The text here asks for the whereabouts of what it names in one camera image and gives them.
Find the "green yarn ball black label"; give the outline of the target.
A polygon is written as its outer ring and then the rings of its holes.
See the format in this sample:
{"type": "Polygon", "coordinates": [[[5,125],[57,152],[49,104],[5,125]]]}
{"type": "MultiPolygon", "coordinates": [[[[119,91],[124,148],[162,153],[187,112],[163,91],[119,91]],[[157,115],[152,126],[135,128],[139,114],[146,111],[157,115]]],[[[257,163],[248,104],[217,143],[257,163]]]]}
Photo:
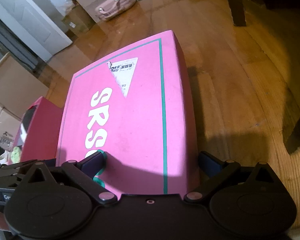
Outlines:
{"type": "Polygon", "coordinates": [[[22,150],[19,146],[15,146],[10,154],[10,160],[13,164],[19,163],[21,160],[22,150]]]}

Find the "pink box lid teal border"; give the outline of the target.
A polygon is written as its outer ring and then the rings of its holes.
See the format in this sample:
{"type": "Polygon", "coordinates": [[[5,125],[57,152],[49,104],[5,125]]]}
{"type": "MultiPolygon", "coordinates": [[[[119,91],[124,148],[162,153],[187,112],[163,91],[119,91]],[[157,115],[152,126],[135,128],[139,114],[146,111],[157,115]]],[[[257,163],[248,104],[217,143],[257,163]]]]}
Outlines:
{"type": "Polygon", "coordinates": [[[171,30],[139,40],[72,77],[57,165],[96,151],[106,189],[181,196],[199,185],[193,101],[184,54],[171,30]]]}

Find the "pink open storage box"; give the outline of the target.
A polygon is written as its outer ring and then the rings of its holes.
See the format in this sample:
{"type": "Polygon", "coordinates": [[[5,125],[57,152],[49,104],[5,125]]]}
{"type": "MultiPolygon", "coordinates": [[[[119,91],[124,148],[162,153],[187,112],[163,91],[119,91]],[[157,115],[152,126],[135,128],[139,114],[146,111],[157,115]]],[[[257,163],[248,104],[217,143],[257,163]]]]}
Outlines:
{"type": "MultiPolygon", "coordinates": [[[[37,106],[37,109],[30,123],[26,141],[23,147],[20,147],[22,150],[20,162],[32,159],[54,159],[57,152],[63,109],[42,96],[30,107],[32,106],[37,106]]],[[[16,146],[16,137],[13,143],[14,147],[16,146]]]]}

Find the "black white plush toy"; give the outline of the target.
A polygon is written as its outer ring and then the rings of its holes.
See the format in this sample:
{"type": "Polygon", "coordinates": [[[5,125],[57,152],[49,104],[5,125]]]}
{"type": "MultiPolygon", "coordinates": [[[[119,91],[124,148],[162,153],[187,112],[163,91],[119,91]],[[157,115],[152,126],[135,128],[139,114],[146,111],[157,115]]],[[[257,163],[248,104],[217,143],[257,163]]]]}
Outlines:
{"type": "Polygon", "coordinates": [[[30,123],[32,121],[36,109],[37,106],[32,106],[25,112],[23,119],[20,123],[19,132],[16,137],[16,146],[23,147],[28,135],[30,123]]]}

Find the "small brown cardboard box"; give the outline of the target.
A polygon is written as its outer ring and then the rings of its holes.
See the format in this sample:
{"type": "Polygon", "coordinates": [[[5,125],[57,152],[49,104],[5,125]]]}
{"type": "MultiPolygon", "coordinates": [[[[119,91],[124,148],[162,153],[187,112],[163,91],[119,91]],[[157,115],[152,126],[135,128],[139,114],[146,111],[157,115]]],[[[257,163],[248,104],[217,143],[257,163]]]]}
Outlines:
{"type": "Polygon", "coordinates": [[[79,4],[67,12],[62,22],[78,37],[87,33],[96,23],[79,4]]]}

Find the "white door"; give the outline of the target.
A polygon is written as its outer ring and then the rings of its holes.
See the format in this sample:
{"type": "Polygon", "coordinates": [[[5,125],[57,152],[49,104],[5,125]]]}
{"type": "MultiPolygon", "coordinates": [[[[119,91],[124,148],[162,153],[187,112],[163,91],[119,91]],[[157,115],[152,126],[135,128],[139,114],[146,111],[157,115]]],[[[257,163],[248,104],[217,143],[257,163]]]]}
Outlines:
{"type": "Polygon", "coordinates": [[[72,44],[33,0],[0,0],[0,20],[45,62],[72,44]]]}

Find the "pink suitcase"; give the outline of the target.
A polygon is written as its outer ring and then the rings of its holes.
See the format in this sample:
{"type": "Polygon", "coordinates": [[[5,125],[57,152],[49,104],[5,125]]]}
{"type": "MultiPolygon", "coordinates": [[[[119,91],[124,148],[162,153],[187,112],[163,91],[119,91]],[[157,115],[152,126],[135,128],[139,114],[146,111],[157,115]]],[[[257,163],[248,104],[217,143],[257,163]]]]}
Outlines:
{"type": "Polygon", "coordinates": [[[106,0],[95,8],[96,15],[103,21],[111,20],[130,9],[136,0],[106,0]]]}

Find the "dark wooden table leg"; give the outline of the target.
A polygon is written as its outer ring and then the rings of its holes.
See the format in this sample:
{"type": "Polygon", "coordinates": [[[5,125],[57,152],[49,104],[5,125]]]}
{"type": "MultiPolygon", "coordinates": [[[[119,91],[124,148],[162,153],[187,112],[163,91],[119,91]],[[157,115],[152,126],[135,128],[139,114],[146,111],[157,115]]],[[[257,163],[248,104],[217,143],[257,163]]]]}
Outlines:
{"type": "Polygon", "coordinates": [[[245,20],[243,0],[228,0],[228,4],[234,26],[245,27],[247,24],[245,20]]]}

